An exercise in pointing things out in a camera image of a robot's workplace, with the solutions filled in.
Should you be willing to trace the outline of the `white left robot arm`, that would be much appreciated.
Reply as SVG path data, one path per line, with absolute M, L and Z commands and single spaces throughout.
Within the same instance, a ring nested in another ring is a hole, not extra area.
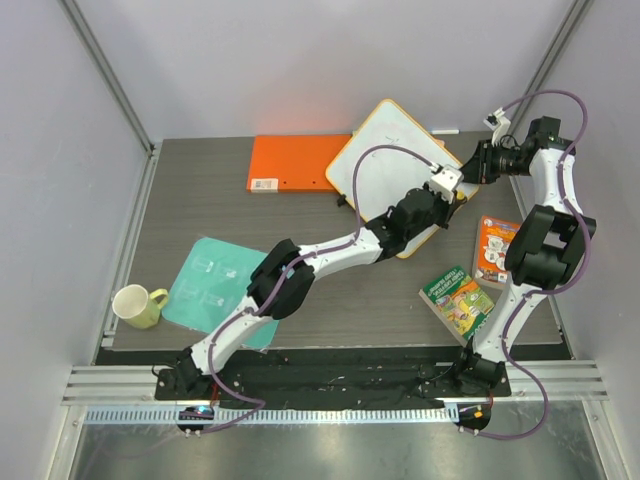
M 239 347 L 262 327 L 295 313 L 316 281 L 396 256 L 425 230 L 446 228 L 466 202 L 467 196 L 457 189 L 438 193 L 424 185 L 344 237 L 302 246 L 290 239 L 280 241 L 251 274 L 246 294 L 231 314 L 179 354 L 166 384 L 180 398 L 205 397 L 213 375 Z

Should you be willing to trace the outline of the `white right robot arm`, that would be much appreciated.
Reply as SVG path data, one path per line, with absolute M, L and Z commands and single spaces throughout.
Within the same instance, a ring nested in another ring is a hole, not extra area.
M 480 395 L 503 382 L 511 347 L 531 313 L 545 296 L 566 287 L 586 261 L 585 242 L 593 238 L 596 222 L 583 216 L 576 200 L 575 147 L 561 138 L 560 126 L 556 118 L 537 118 L 521 145 L 481 142 L 462 168 L 467 183 L 528 175 L 535 187 L 535 203 L 506 253 L 506 285 L 451 371 L 462 394 Z

